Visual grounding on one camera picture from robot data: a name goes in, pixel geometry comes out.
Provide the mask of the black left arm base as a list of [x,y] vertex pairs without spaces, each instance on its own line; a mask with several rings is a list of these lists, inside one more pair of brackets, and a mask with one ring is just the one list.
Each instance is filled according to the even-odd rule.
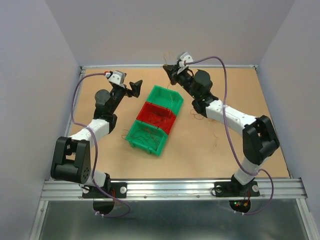
[[[126,182],[111,182],[110,188],[101,187],[105,192],[107,192],[112,197],[117,199],[125,199],[127,197],[128,184]],[[103,192],[101,192],[95,186],[85,185],[82,190],[83,199],[104,199],[108,198]]]

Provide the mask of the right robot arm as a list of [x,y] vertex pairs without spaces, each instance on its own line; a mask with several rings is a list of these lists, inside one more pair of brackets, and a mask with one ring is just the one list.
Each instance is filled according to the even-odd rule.
[[193,109],[203,117],[224,124],[225,130],[233,130],[242,137],[243,161],[230,182],[219,184],[215,194],[219,197],[242,195],[250,189],[259,168],[279,148],[280,142],[272,121],[266,115],[260,117],[240,112],[220,100],[211,92],[213,82],[208,72],[179,65],[163,65],[171,85],[180,85],[192,98]]

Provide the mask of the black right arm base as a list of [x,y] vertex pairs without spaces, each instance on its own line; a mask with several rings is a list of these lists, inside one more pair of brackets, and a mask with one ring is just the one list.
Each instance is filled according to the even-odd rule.
[[217,181],[211,189],[211,194],[217,198],[259,197],[260,191],[256,181],[241,185],[236,181]]

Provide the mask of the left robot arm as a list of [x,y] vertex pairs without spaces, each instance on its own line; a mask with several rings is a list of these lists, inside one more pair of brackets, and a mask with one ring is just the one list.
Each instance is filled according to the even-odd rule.
[[98,161],[98,141],[110,134],[116,126],[118,117],[115,110],[122,99],[138,98],[142,80],[126,85],[112,83],[112,90],[101,89],[96,92],[95,111],[88,125],[77,123],[82,129],[71,135],[61,136],[55,143],[50,175],[53,179],[94,187],[95,193],[106,197],[111,193],[110,175],[96,170]]

